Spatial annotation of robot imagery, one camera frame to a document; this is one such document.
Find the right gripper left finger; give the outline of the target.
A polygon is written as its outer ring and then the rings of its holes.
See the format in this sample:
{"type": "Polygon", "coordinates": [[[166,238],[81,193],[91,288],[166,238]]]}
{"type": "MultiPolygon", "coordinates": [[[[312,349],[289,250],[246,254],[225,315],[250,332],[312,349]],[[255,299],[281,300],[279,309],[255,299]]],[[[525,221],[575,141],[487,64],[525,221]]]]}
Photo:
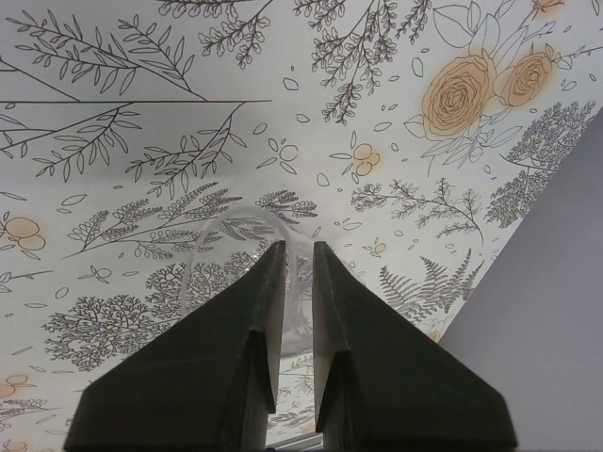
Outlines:
{"type": "Polygon", "coordinates": [[[285,242],[94,381],[67,451],[262,451],[276,408],[285,242]]]}

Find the floral patterned table mat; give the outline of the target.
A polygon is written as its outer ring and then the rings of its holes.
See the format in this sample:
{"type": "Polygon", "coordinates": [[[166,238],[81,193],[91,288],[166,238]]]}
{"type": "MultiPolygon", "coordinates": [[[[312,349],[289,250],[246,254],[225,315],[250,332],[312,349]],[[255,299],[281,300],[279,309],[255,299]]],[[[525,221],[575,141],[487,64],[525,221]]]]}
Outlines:
{"type": "Polygon", "coordinates": [[[3,2],[2,449],[281,228],[267,441],[317,444],[314,243],[439,340],[601,106],[598,1],[3,2]]]}

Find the small clear glass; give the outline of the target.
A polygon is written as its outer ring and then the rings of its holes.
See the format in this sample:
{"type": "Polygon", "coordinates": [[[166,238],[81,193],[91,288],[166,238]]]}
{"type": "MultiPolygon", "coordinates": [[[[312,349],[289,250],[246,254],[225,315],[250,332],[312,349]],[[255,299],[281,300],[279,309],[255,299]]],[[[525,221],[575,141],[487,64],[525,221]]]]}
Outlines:
{"type": "Polygon", "coordinates": [[[281,356],[292,358],[311,351],[312,326],[310,292],[312,288],[312,240],[301,234],[293,224],[277,214],[259,206],[240,206],[231,212],[219,215],[198,230],[199,236],[185,263],[183,281],[179,292],[179,314],[184,319],[192,310],[194,297],[191,287],[192,269],[197,254],[206,244],[210,234],[234,220],[248,218],[257,220],[261,226],[269,228],[272,240],[285,241],[285,310],[281,356]]]}

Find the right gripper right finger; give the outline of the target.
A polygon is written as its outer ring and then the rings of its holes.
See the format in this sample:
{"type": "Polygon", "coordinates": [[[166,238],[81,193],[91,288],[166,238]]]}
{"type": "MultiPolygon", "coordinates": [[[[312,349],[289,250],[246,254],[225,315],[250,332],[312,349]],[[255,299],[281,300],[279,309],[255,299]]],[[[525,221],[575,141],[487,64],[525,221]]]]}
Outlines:
{"type": "Polygon", "coordinates": [[[313,249],[316,430],[326,451],[514,451],[504,397],[313,249]]]}

